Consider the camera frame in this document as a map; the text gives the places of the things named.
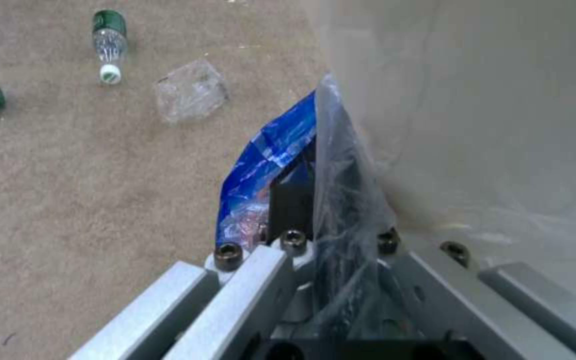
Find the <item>hex socket screw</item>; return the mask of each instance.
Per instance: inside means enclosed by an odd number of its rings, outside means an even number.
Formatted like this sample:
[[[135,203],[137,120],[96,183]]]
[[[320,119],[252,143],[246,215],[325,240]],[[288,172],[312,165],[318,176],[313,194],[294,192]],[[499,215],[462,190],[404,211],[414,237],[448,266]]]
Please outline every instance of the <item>hex socket screw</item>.
[[[299,230],[286,230],[279,236],[281,250],[291,258],[301,256],[306,252],[306,234]]]
[[[214,249],[214,264],[220,271],[237,270],[243,262],[244,252],[238,243],[223,243]]]
[[[402,239],[400,239],[400,235],[394,227],[377,235],[377,249],[381,255],[396,253],[400,242],[402,242]]]
[[[471,252],[468,248],[457,241],[444,241],[439,246],[439,249],[448,254],[455,262],[458,262],[462,267],[468,268],[468,263],[471,260]]]

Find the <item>blue plastic wrapper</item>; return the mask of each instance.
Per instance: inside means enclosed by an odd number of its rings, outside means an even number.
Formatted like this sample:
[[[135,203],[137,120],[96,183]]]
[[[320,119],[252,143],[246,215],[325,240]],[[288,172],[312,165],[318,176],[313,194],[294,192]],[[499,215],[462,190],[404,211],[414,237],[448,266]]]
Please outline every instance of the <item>blue plastic wrapper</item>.
[[[313,141],[315,133],[313,91],[254,135],[221,187],[217,246],[235,242],[254,248],[259,224],[268,218],[268,185]]]

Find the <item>hole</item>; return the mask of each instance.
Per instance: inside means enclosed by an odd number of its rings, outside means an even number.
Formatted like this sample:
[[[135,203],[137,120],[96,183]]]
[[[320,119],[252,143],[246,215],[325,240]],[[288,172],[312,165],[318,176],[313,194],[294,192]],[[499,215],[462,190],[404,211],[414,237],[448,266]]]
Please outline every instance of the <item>hole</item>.
[[[233,244],[224,244],[219,248],[219,253],[224,256],[234,256],[237,249]]]
[[[297,240],[299,238],[301,238],[301,235],[297,231],[288,231],[288,233],[286,234],[286,239],[288,240]]]
[[[414,292],[414,297],[416,297],[419,303],[426,301],[426,294],[424,294],[424,290],[422,290],[421,287],[415,285],[412,290]]]
[[[304,352],[290,342],[279,342],[265,354],[266,360],[304,360]]]
[[[419,344],[412,350],[412,358],[414,360],[441,360],[447,359],[446,354],[438,346],[433,344]]]
[[[448,244],[447,248],[448,251],[453,254],[462,255],[464,253],[464,249],[462,249],[460,246],[457,246],[456,244]]]
[[[392,232],[384,232],[382,234],[377,235],[380,240],[392,240],[394,235]]]

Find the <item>metal plate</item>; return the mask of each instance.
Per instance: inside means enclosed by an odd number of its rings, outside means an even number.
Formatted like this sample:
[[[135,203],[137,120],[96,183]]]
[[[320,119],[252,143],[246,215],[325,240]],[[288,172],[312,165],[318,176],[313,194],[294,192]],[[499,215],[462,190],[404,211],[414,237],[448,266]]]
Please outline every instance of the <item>metal plate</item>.
[[[179,261],[70,358],[160,358],[218,290],[217,274]]]
[[[413,322],[429,339],[465,337],[489,360],[576,359],[439,249],[410,251],[392,269]]]
[[[269,337],[294,293],[292,260],[258,246],[165,360],[240,358],[251,342]]]
[[[522,262],[482,271],[479,278],[576,351],[576,296],[571,292]]]

